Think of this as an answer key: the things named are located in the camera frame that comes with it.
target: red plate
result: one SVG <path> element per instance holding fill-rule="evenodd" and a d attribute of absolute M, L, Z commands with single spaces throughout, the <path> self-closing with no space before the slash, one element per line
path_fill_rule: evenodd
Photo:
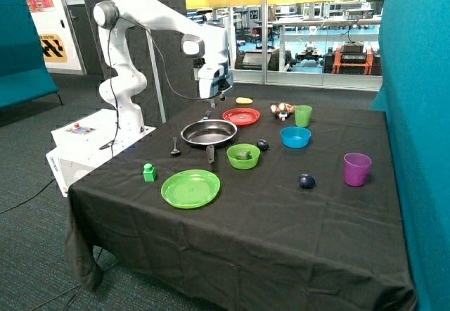
<path fill-rule="evenodd" d="M 258 121 L 260 116 L 261 114 L 252 108 L 234 108 L 222 115 L 224 120 L 230 121 L 236 126 L 251 125 Z"/>

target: glass wall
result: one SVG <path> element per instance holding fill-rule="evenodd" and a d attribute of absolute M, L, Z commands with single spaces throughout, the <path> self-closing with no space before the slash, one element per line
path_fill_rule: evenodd
<path fill-rule="evenodd" d="M 235 82 L 381 86 L 383 0 L 186 0 L 186 5 L 209 6 L 209 17 L 229 29 Z M 199 10 L 189 11 L 198 17 Z"/>

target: frying pan handle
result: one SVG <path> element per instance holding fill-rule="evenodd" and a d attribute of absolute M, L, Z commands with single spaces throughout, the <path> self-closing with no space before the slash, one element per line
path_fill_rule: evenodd
<path fill-rule="evenodd" d="M 206 156 L 210 165 L 214 163 L 214 146 L 212 144 L 206 147 Z"/>
<path fill-rule="evenodd" d="M 202 121 L 208 120 L 210 118 L 210 114 L 211 114 L 211 111 L 207 110 L 206 113 L 203 115 Z"/>

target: purple cup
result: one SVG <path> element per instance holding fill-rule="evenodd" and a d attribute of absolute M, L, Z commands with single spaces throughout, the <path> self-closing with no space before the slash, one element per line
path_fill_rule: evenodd
<path fill-rule="evenodd" d="M 372 160 L 367 155 L 349 153 L 344 156 L 344 181 L 349 186 L 362 186 L 366 181 Z"/>

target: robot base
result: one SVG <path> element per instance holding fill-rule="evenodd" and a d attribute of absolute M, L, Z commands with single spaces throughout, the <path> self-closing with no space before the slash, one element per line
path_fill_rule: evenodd
<path fill-rule="evenodd" d="M 118 135 L 111 148 L 116 121 L 115 110 L 103 109 L 51 132 L 56 148 L 46 157 L 64 197 L 71 184 L 156 129 L 145 126 L 141 133 Z"/>

